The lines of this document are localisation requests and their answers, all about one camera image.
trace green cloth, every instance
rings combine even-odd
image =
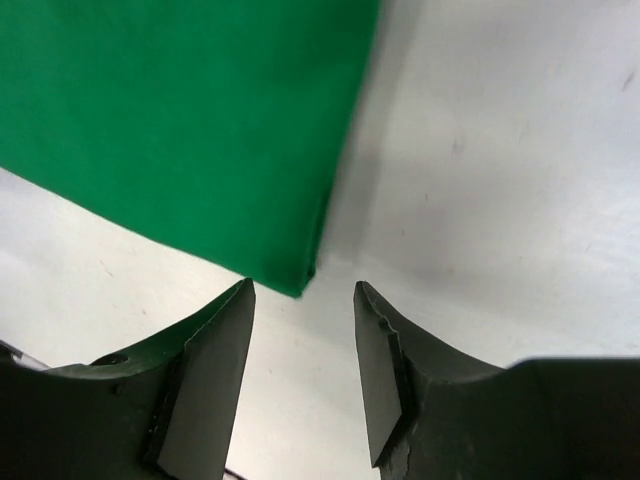
[[[0,166],[289,295],[377,0],[5,0]]]

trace white table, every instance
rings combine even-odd
[[[257,289],[228,464],[373,479],[351,297],[499,365],[640,352],[640,2],[391,2],[301,301]],[[238,277],[0,172],[0,338],[90,362]]]

